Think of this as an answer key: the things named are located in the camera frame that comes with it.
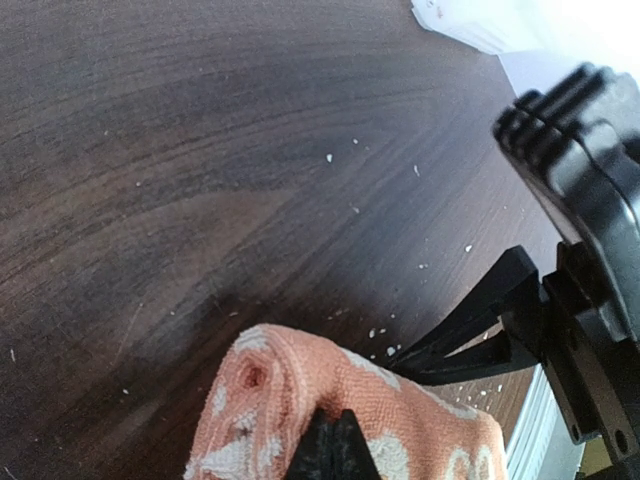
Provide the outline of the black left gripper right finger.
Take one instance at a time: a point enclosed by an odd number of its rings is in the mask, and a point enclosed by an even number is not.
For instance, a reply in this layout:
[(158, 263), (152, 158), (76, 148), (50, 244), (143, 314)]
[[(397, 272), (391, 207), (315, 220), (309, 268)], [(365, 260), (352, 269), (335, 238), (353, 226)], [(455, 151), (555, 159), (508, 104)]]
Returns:
[(380, 480), (355, 413), (343, 410), (334, 423), (333, 478), (340, 480)]

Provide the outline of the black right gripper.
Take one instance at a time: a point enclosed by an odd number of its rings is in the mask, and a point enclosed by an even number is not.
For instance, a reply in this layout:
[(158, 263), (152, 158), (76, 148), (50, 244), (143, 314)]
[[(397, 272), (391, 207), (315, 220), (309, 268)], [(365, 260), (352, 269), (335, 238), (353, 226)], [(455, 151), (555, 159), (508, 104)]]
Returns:
[(542, 363), (575, 443), (601, 437), (615, 463), (639, 459), (639, 89), (585, 63), (531, 90), (493, 128), (502, 153), (561, 240), (543, 278), (506, 250), (464, 299), (389, 364), (447, 385)]

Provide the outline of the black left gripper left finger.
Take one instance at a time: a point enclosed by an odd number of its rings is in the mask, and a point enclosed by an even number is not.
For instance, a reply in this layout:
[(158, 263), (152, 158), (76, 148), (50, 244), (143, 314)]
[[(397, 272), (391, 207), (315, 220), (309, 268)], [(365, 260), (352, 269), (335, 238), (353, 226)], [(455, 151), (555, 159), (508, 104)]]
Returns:
[(289, 464), (287, 478), (290, 480), (332, 479), (333, 434), (331, 419), (324, 410), (316, 409)]

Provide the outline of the orange bunny towel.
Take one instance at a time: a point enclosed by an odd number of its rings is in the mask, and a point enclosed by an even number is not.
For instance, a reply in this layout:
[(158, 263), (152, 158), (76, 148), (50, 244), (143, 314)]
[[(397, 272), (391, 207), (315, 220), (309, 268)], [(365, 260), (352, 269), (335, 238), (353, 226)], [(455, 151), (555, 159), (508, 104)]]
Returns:
[(505, 479), (503, 434), (332, 341), (260, 324), (224, 357), (196, 429), (187, 479), (282, 479), (313, 414), (354, 413), (380, 479)]

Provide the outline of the white perforated plastic basket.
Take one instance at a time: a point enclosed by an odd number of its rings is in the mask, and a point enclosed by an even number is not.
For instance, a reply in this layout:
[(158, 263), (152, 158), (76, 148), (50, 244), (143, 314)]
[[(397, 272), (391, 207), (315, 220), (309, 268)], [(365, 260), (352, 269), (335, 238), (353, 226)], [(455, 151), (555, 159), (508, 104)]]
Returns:
[(526, 1), (413, 0), (417, 23), (489, 55), (542, 48)]

